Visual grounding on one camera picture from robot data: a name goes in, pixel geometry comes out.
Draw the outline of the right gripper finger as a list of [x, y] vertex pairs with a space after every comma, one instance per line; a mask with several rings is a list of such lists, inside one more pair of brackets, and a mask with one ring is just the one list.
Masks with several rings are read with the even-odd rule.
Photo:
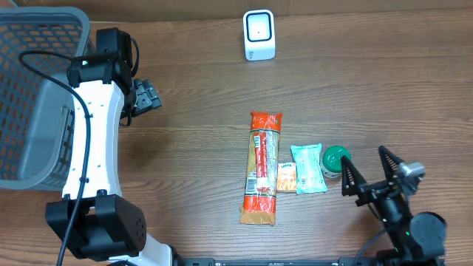
[[393, 181], [395, 171], [398, 169], [398, 166], [403, 162], [403, 160], [394, 155], [385, 146], [379, 146], [378, 153], [386, 179], [388, 181]]
[[347, 156], [341, 157], [341, 168], [342, 195], [354, 196], [361, 193], [361, 187], [366, 185], [366, 180]]

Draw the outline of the green lid jar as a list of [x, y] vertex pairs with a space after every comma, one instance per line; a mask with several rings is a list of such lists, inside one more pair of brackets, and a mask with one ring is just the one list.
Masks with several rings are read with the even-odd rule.
[[321, 156], [321, 172], [324, 177], [335, 179], [341, 176], [341, 158], [351, 159], [351, 154], [343, 146], [331, 146]]

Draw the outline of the teal tissue packet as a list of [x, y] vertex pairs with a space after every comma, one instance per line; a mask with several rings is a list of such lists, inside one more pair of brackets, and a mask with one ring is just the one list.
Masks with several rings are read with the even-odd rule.
[[320, 154], [322, 144], [291, 146], [293, 161], [296, 164], [296, 193], [314, 194], [327, 192], [321, 172]]

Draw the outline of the small orange snack packet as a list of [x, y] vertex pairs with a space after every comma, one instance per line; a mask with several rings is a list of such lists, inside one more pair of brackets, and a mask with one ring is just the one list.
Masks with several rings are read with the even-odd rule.
[[296, 192], [296, 185], [296, 164], [279, 163], [276, 190], [278, 192]]

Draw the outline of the orange spaghetti package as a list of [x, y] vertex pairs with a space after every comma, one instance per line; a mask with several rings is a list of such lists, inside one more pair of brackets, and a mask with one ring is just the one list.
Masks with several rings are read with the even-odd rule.
[[281, 113], [251, 113], [245, 193], [239, 220], [242, 224], [276, 223], [276, 181], [281, 128]]

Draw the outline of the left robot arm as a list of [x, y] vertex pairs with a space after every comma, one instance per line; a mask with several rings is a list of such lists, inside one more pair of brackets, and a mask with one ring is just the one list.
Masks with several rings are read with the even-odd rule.
[[62, 241], [59, 265], [67, 250], [111, 265], [177, 264], [173, 248], [147, 232], [144, 213], [120, 188], [120, 120], [160, 106], [152, 84], [134, 78], [138, 64], [127, 52], [76, 57], [61, 84], [74, 97], [75, 124], [62, 198], [46, 209], [47, 223]]

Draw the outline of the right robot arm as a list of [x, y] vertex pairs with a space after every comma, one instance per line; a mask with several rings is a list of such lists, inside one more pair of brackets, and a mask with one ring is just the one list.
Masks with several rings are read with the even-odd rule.
[[369, 206], [384, 226], [362, 246], [351, 264], [362, 265], [366, 249], [387, 234], [393, 248], [377, 252], [369, 259], [370, 265], [444, 265], [445, 219], [434, 212], [414, 215], [409, 208], [409, 197], [418, 191], [425, 166], [407, 163], [385, 146], [379, 146], [378, 153], [385, 179], [373, 184], [367, 183], [348, 157], [341, 157], [341, 193], [357, 196], [356, 205]]

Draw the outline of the white barcode scanner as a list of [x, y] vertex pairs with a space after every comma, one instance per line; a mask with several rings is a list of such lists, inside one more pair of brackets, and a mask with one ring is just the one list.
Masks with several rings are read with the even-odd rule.
[[276, 55], [276, 34], [270, 10], [250, 10], [242, 18], [245, 57], [248, 61], [265, 61]]

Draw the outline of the grey plastic shopping basket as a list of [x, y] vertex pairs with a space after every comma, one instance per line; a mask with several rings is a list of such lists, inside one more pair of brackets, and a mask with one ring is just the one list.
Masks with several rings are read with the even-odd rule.
[[72, 152], [73, 97], [19, 62], [65, 82], [68, 56], [92, 51], [76, 7], [1, 9], [1, 187], [60, 191]]

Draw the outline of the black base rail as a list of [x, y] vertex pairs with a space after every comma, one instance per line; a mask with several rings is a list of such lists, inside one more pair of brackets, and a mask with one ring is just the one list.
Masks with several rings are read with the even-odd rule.
[[333, 260], [227, 260], [216, 261], [212, 258], [178, 259], [173, 265], [185, 266], [382, 266], [399, 265], [397, 262], [379, 262], [375, 258], [361, 257], [355, 262], [354, 257], [341, 257]]

